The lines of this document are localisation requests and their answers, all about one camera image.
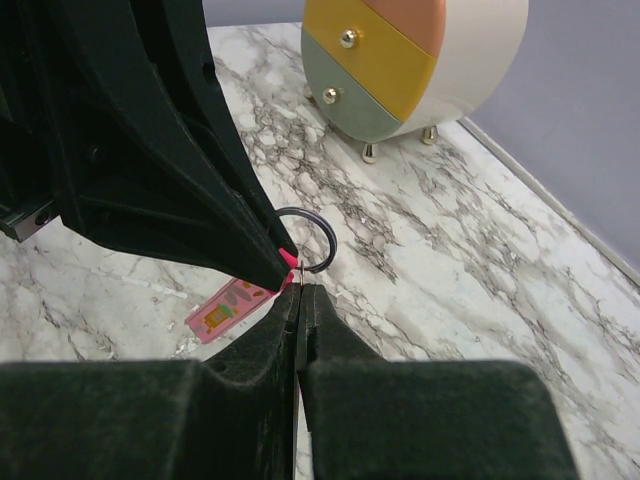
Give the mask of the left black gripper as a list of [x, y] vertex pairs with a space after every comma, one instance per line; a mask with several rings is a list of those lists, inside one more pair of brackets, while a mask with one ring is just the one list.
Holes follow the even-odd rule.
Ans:
[[277, 290], [292, 241], [248, 159], [198, 1], [1, 4], [1, 230]]

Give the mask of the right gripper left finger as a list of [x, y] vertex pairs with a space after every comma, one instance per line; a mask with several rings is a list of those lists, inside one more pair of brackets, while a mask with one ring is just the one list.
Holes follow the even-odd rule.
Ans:
[[208, 360], [1, 367], [5, 479], [290, 479], [301, 300]]

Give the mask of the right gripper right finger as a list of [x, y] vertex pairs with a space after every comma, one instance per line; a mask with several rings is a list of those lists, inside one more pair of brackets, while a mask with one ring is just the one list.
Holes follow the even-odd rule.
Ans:
[[506, 360], [388, 361], [306, 285], [296, 366], [318, 479], [575, 479], [545, 384]]

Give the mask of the pink keyring tag with ring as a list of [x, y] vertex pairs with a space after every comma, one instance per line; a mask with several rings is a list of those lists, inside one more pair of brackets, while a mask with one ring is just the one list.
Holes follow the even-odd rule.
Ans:
[[334, 261], [338, 240], [336, 233], [329, 222], [319, 214], [308, 209], [290, 206], [276, 211], [278, 218], [284, 216], [296, 216], [314, 223], [326, 236], [329, 252], [320, 263], [305, 266], [304, 262], [292, 253], [280, 248], [280, 255], [289, 267], [289, 273], [285, 277], [281, 288], [277, 291], [269, 290], [254, 285], [246, 280], [231, 278], [205, 303], [195, 309], [184, 321], [191, 332], [202, 344], [208, 344], [221, 337], [247, 317], [251, 316], [268, 301], [283, 293], [285, 288], [295, 280], [300, 285], [304, 284], [305, 275], [318, 274], [325, 271]]

